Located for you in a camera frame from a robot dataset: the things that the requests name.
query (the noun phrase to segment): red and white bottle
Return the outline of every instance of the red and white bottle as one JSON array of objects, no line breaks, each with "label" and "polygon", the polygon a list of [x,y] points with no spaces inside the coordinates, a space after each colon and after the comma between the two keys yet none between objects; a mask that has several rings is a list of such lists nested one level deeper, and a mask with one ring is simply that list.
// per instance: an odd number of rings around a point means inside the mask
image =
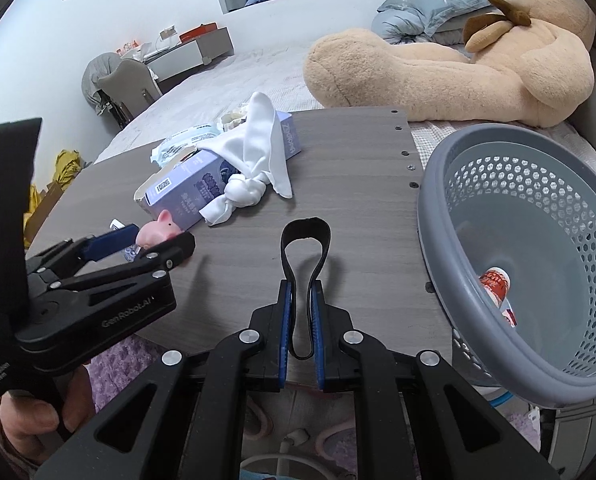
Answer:
[{"label": "red and white bottle", "polygon": [[495,306],[501,310],[504,318],[511,326],[515,327],[517,322],[513,310],[510,306],[505,308],[502,307],[502,302],[504,301],[504,298],[506,298],[509,288],[511,287],[509,275],[500,267],[491,267],[487,272],[480,276],[480,283],[482,283],[484,290],[486,290],[486,293],[493,300]]}]

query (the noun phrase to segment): gray laundry basket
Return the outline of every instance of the gray laundry basket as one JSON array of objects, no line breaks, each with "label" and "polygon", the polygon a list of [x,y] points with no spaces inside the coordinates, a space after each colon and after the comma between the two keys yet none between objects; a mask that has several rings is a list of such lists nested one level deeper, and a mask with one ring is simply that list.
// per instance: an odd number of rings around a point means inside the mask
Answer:
[{"label": "gray laundry basket", "polygon": [[[590,168],[524,128],[465,128],[431,155],[418,230],[459,355],[539,406],[596,397],[596,174]],[[510,275],[516,328],[479,283],[494,266]]]}]

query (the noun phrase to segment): tissue package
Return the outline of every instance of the tissue package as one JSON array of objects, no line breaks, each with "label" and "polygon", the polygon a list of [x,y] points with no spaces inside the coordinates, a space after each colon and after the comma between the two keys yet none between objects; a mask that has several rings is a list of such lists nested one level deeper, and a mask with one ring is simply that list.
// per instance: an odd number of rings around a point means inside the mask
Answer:
[{"label": "tissue package", "polygon": [[[283,130],[284,153],[289,159],[300,152],[300,141],[292,116],[285,112],[277,114]],[[153,219],[168,209],[183,231],[203,219],[200,209],[223,194],[229,177],[238,173],[222,157],[205,150],[194,151],[187,148],[176,153],[134,193],[134,200]]]}]

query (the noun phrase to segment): beige teddy bear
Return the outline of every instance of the beige teddy bear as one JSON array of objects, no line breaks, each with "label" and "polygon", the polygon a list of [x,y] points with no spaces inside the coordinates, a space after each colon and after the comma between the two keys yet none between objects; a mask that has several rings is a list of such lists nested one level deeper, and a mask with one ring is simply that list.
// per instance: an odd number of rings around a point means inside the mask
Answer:
[{"label": "beige teddy bear", "polygon": [[584,0],[494,3],[506,16],[465,27],[471,60],[439,44],[390,45],[352,29],[313,45],[307,87],[326,107],[397,105],[410,121],[558,124],[593,90],[595,15]]}]

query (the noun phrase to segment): finger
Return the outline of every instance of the finger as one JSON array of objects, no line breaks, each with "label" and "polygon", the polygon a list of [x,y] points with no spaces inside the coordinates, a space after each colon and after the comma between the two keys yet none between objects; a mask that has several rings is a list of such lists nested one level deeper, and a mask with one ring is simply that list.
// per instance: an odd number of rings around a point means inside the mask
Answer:
[{"label": "finger", "polygon": [[62,407],[64,427],[70,433],[89,421],[95,412],[89,373],[84,366],[76,368],[67,386],[67,396]]},{"label": "finger", "polygon": [[12,397],[7,393],[0,402],[0,421],[14,449],[31,460],[42,460],[44,447],[36,435],[55,431],[58,413],[43,400]]}]

